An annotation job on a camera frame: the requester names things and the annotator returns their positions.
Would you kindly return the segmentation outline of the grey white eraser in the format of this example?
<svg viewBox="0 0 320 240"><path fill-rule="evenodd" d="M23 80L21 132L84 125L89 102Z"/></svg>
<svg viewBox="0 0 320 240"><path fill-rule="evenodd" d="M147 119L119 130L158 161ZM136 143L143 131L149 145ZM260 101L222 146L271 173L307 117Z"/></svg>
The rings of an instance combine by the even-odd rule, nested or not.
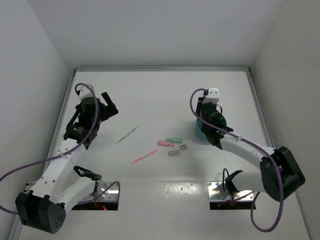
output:
<svg viewBox="0 0 320 240"><path fill-rule="evenodd" d="M176 155L179 155L179 154L180 154L179 150L170 150L170 151L168 151L168 155L169 156L176 156Z"/></svg>

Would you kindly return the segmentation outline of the metal base plate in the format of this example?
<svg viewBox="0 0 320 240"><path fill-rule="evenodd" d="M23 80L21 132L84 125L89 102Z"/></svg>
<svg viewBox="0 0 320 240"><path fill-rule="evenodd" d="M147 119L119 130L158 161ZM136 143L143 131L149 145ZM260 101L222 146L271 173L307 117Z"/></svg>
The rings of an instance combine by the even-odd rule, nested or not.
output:
<svg viewBox="0 0 320 240"><path fill-rule="evenodd" d="M80 203L87 204L96 201L101 203L116 203L120 198L120 182L119 181L102 181L96 191L85 196Z"/></svg>
<svg viewBox="0 0 320 240"><path fill-rule="evenodd" d="M252 201L254 193L251 190L243 190L235 193L233 196L226 193L223 189L221 181L208 181L207 192L210 202L226 202L226 201Z"/></svg>

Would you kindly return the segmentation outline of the green highlighter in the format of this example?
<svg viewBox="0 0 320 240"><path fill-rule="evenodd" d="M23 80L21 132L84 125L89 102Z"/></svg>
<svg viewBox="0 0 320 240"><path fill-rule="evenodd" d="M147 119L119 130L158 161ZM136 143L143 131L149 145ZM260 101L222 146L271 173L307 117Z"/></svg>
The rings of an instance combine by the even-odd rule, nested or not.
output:
<svg viewBox="0 0 320 240"><path fill-rule="evenodd" d="M181 144L183 142L183 139L180 137L167 137L165 140L175 144Z"/></svg>

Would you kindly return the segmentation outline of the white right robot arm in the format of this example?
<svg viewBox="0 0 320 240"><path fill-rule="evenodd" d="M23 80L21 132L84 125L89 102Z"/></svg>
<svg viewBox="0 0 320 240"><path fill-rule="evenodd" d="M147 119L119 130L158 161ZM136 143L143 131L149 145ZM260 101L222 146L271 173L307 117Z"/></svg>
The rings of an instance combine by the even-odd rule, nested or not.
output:
<svg viewBox="0 0 320 240"><path fill-rule="evenodd" d="M281 202L306 182L288 148L282 146L275 149L237 136L217 110L217 102L205 96L198 98L196 109L192 112L200 121L200 130L212 146L237 155L259 170L256 173L243 170L233 172L224 179L228 194L253 190L267 193L273 200Z"/></svg>

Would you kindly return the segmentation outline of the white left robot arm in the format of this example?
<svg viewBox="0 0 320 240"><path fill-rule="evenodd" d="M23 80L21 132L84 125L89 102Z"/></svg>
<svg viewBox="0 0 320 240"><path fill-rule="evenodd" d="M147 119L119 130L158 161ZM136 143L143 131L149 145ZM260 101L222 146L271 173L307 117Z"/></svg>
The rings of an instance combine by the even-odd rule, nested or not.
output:
<svg viewBox="0 0 320 240"><path fill-rule="evenodd" d="M102 176L77 165L98 135L101 122L117 115L116 105L106 92L105 103L91 93L79 94L80 103L66 126L63 139L42 176L15 199L20 222L50 234L62 227L67 213L83 199L98 193Z"/></svg>

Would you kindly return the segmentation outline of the green thin pen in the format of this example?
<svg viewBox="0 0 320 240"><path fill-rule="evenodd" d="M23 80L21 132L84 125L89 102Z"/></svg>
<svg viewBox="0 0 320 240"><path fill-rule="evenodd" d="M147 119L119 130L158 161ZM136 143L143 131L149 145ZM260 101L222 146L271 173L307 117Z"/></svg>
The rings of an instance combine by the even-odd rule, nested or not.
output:
<svg viewBox="0 0 320 240"><path fill-rule="evenodd" d="M139 126L135 126L132 130L130 130L129 132L127 132L121 139L119 139L116 142L116 145L119 144L120 142L122 142L124 139L126 139L129 135L131 135Z"/></svg>

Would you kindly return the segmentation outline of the aluminium table edge rail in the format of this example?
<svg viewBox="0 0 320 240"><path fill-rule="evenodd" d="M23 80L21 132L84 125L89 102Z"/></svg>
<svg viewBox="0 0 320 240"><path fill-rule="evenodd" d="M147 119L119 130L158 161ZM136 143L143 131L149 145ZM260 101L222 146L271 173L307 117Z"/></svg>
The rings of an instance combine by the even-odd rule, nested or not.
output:
<svg viewBox="0 0 320 240"><path fill-rule="evenodd" d="M241 92L241 98L245 101L245 114L249 118L245 124L245 132L249 133L249 136L254 140L261 142L256 143L248 139L244 144L253 150L255 157L251 163L261 171L262 180L278 183L278 177L283 170L281 158L277 158L279 153L275 148L276 145L269 128L258 86L248 68L245 70L245 76L246 82L243 83L245 90Z"/></svg>

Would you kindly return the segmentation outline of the pink thin pen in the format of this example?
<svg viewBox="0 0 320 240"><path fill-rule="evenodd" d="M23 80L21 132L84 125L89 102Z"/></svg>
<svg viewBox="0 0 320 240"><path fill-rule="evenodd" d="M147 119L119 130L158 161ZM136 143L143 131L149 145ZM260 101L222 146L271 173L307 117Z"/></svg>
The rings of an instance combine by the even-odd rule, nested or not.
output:
<svg viewBox="0 0 320 240"><path fill-rule="evenodd" d="M155 150L153 150L153 151L145 154L144 156L141 156L141 157L137 158L137 159L134 160L131 164L135 164L135 163L137 163L137 162L139 162L139 161L141 161L141 160L143 160L143 159L145 159L145 158L147 158L147 157L155 154L156 152L158 152L158 150L159 150L159 149L155 149Z"/></svg>

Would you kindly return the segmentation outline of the teal round organizer container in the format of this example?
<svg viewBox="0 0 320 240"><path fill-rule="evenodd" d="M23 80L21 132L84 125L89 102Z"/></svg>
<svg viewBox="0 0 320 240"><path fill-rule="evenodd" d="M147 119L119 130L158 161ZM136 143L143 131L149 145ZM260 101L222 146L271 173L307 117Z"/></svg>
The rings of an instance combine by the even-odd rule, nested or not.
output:
<svg viewBox="0 0 320 240"><path fill-rule="evenodd" d="M221 121L224 125L227 124L227 121L226 121L226 119L225 119L225 117L224 117L223 115L220 117L220 121ZM202 126L202 122L201 122L199 119L197 119L196 122L195 122L195 133L196 133L197 137L198 137L201 141L207 143L208 140L207 140L207 138L206 138L206 135L201 131L201 126Z"/></svg>

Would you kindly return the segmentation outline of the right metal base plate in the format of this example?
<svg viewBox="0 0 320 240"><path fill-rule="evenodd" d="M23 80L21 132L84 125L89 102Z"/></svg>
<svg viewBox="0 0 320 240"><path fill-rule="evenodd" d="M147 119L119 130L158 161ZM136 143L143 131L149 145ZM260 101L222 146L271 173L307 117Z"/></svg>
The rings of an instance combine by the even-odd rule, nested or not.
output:
<svg viewBox="0 0 320 240"><path fill-rule="evenodd" d="M254 193L251 190L243 190L235 193L233 196L226 193L223 189L221 181L208 181L207 192L210 202L226 202L226 201L252 201Z"/></svg>

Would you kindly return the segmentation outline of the small tan eraser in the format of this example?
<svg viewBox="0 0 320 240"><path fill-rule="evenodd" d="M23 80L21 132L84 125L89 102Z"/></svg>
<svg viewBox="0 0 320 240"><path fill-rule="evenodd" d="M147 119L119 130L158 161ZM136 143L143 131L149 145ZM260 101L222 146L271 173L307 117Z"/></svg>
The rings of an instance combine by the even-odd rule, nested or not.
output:
<svg viewBox="0 0 320 240"><path fill-rule="evenodd" d="M180 150L185 150L185 149L187 149L188 147L187 147L186 144L181 144L181 145L179 146L179 148L180 148Z"/></svg>

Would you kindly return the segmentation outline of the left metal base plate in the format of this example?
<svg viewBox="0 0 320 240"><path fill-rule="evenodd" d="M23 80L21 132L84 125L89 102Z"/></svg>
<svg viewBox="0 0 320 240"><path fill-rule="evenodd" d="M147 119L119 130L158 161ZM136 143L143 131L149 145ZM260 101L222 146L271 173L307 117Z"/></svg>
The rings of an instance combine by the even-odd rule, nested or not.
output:
<svg viewBox="0 0 320 240"><path fill-rule="evenodd" d="M80 203L87 204L96 201L101 203L116 203L120 198L120 182L119 181L102 181L96 191L85 196Z"/></svg>

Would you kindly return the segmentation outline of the pink highlighter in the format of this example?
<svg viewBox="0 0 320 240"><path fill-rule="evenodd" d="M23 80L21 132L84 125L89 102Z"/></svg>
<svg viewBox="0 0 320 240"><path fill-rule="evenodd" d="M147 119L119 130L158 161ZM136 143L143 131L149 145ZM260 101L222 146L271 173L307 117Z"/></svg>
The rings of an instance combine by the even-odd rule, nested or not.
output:
<svg viewBox="0 0 320 240"><path fill-rule="evenodd" d="M175 146L175 144L173 142L161 140L161 139L157 141L157 145L161 146L161 147L174 147Z"/></svg>

